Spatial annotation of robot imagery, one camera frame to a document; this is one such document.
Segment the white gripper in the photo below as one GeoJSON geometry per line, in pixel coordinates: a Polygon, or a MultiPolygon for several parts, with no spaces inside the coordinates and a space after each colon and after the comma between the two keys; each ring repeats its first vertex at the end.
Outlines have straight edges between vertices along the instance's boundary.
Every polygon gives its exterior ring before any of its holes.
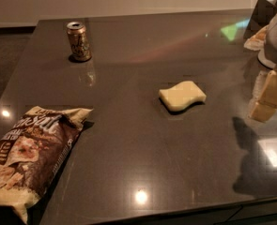
{"type": "MultiPolygon", "coordinates": [[[[277,14],[269,22],[264,47],[258,54],[258,60],[270,69],[277,66],[277,14]]],[[[254,104],[250,117],[258,122],[267,122],[277,112],[277,71],[272,70],[268,74],[259,102],[254,104]]]]}

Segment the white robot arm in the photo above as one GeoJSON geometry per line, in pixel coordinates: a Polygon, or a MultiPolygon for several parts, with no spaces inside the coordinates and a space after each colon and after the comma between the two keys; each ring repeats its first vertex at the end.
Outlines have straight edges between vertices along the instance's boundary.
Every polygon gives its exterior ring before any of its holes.
{"type": "Polygon", "coordinates": [[[260,71],[255,80],[249,116],[266,122],[277,112],[277,13],[254,35],[256,40],[261,40],[258,59],[270,71],[260,71]]]}

